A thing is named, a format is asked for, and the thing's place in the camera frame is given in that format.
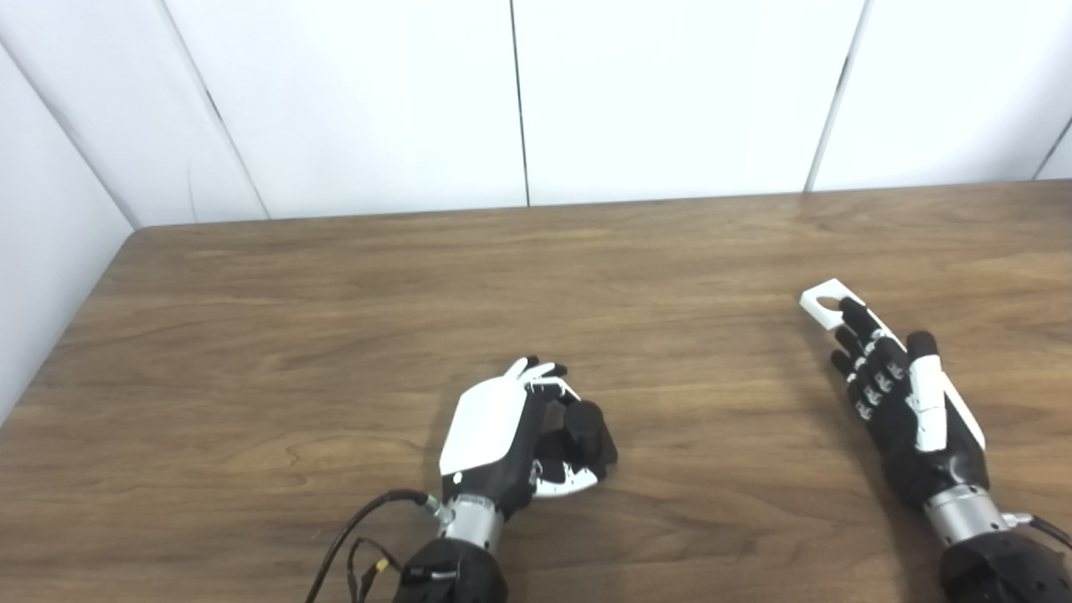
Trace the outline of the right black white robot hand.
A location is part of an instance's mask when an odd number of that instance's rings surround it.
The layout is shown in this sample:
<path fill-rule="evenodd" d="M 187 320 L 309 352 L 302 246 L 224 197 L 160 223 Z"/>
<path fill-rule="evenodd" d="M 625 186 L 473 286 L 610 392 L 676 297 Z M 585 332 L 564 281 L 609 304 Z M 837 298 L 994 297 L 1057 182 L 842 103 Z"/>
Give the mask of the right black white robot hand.
<path fill-rule="evenodd" d="M 909 333 L 903 344 L 861 302 L 846 297 L 838 308 L 843 325 L 834 336 L 839 348 L 830 359 L 870 435 L 892 492 L 903 503 L 923 508 L 953 487 L 988 488 L 983 439 L 948 394 L 933 333 Z"/>

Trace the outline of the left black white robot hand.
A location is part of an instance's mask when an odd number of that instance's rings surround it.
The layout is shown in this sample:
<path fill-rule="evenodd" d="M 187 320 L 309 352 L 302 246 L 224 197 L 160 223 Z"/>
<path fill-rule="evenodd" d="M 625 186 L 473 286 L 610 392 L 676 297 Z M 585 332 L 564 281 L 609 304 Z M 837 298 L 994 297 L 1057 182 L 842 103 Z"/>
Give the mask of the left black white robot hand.
<path fill-rule="evenodd" d="M 536 497 L 582 492 L 609 476 L 619 451 L 599 405 L 536 356 L 466 389 L 440 454 L 443 499 L 487 501 L 509 520 Z"/>

